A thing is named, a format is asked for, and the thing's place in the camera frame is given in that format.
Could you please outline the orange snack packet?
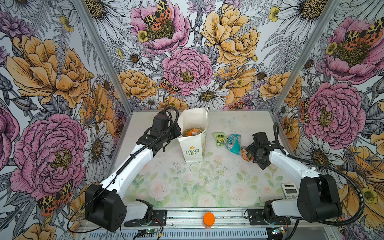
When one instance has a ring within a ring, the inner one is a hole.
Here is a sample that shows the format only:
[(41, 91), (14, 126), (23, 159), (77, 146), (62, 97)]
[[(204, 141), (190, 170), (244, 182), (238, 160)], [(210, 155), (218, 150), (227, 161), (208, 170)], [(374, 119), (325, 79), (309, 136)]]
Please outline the orange snack packet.
[(201, 128), (191, 128), (183, 131), (183, 137), (193, 137), (200, 135), (204, 130)]
[(242, 146), (242, 158), (247, 162), (252, 162), (254, 157), (246, 150), (245, 146)]

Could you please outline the teal snack packet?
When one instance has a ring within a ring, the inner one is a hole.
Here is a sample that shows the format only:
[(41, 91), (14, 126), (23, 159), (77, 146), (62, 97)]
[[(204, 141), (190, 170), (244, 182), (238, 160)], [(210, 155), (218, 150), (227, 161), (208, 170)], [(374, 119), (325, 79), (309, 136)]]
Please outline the teal snack packet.
[(231, 134), (227, 137), (226, 148), (233, 154), (241, 155), (241, 135)]

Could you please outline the white paper bag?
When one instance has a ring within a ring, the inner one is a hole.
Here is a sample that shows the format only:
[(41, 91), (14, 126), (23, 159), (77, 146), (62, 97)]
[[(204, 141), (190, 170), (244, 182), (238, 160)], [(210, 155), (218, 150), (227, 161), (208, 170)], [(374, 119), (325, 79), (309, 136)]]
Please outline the white paper bag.
[[(182, 136), (178, 137), (181, 150), (186, 163), (202, 162), (206, 146), (206, 137), (208, 131), (208, 109), (196, 108), (185, 110), (178, 120)], [(197, 136), (183, 137), (183, 131), (191, 128), (201, 128), (204, 131)]]

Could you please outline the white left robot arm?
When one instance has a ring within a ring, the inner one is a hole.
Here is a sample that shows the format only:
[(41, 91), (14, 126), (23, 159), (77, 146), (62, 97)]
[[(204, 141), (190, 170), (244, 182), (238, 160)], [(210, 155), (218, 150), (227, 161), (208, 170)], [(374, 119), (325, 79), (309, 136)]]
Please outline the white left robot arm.
[(153, 205), (144, 200), (124, 202), (129, 186), (159, 151), (181, 136), (178, 116), (174, 107), (157, 113), (152, 126), (137, 140), (128, 158), (99, 185), (92, 184), (86, 190), (85, 219), (93, 224), (114, 232), (129, 221), (149, 223), (153, 217)]

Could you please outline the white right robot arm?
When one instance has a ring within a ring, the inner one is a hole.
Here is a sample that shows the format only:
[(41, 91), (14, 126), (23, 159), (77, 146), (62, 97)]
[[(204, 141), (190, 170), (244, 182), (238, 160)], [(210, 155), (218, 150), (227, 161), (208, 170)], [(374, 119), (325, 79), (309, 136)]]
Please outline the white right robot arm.
[(274, 222), (278, 217), (291, 217), (309, 223), (325, 221), (342, 215), (336, 180), (321, 175), (295, 160), (278, 141), (270, 142), (266, 133), (253, 134), (253, 143), (246, 150), (261, 169), (273, 164), (283, 170), (299, 188), (293, 199), (270, 200), (264, 206), (264, 219)]

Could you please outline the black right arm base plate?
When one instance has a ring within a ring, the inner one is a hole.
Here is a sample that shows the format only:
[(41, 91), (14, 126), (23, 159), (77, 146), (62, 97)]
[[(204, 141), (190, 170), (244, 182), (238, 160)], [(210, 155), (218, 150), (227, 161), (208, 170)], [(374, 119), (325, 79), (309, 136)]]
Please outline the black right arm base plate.
[(251, 226), (289, 226), (292, 223), (290, 218), (279, 216), (267, 221), (262, 209), (247, 209), (243, 217), (249, 221)]

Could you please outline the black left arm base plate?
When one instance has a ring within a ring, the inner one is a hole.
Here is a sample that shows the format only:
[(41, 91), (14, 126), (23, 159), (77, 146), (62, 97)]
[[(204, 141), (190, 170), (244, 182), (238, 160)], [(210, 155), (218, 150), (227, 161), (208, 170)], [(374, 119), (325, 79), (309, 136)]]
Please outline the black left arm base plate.
[(153, 210), (149, 220), (132, 220), (124, 222), (125, 227), (165, 227), (167, 223), (167, 210)]

